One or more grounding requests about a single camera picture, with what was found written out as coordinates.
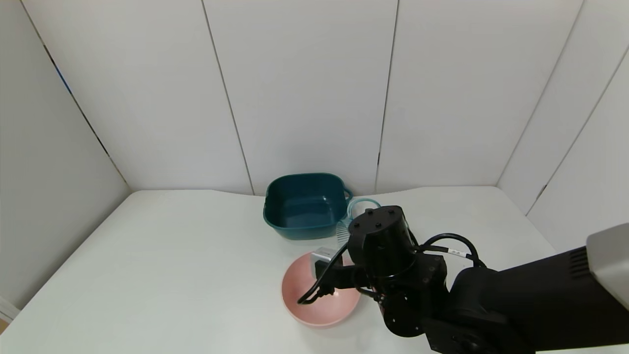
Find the teal plastic basin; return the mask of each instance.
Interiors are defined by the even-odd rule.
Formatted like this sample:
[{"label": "teal plastic basin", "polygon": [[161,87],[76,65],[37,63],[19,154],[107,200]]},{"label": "teal plastic basin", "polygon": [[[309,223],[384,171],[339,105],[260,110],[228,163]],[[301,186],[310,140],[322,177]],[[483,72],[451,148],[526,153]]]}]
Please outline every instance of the teal plastic basin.
[{"label": "teal plastic basin", "polygon": [[352,197],[343,180],[334,174],[289,174],[267,188],[262,215],[269,226],[288,239],[330,237]]}]

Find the white table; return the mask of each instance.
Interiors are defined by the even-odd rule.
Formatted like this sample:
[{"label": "white table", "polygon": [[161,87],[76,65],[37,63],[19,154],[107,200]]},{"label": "white table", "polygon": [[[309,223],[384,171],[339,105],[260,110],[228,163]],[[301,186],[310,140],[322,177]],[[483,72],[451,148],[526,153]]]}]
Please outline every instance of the white table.
[{"label": "white table", "polygon": [[[497,188],[373,198],[402,206],[419,242],[441,232],[468,237],[490,268],[554,254]],[[391,334],[367,298],[334,328],[297,323],[282,303],[284,271],[336,242],[281,238],[263,221],[263,204],[218,191],[132,194],[0,337],[2,354],[432,353],[425,336]],[[451,283],[470,262],[446,257]]]}]

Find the white wall panel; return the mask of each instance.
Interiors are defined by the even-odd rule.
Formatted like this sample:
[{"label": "white wall panel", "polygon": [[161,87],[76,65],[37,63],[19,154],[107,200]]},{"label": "white wall panel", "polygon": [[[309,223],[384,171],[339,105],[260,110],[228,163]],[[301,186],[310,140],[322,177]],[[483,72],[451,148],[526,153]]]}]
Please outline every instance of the white wall panel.
[{"label": "white wall panel", "polygon": [[495,185],[580,0],[400,0],[377,192]]},{"label": "white wall panel", "polygon": [[200,0],[25,0],[134,189],[251,193]]},{"label": "white wall panel", "polygon": [[374,192],[396,0],[205,0],[256,194],[325,171]]},{"label": "white wall panel", "polygon": [[0,297],[24,307],[129,192],[22,4],[0,1]]},{"label": "white wall panel", "polygon": [[629,1],[585,0],[498,186],[527,213],[592,113],[629,45]]},{"label": "white wall panel", "polygon": [[528,214],[557,251],[629,222],[629,57]]}]

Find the pink bowl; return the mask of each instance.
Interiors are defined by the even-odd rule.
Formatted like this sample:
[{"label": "pink bowl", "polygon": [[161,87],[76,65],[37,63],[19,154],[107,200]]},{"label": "pink bowl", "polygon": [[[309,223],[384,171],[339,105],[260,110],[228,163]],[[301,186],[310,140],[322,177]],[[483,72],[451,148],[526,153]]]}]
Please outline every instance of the pink bowl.
[{"label": "pink bowl", "polygon": [[296,259],[284,274],[282,298],[291,315],[299,322],[316,328],[331,327],[344,320],[356,308],[360,293],[355,289],[336,289],[333,295],[320,297],[313,304],[297,305],[297,300],[315,283],[310,271],[310,253]]}]

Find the white label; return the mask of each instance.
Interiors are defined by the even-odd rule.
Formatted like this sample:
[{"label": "white label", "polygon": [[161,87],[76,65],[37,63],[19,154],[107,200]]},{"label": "white label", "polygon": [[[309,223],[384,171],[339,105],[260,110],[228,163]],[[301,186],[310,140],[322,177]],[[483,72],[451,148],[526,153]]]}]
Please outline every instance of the white label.
[{"label": "white label", "polygon": [[467,257],[467,253],[461,252],[461,251],[457,251],[456,249],[452,249],[452,248],[448,248],[448,253],[456,254],[457,256],[463,257],[463,258]]}]

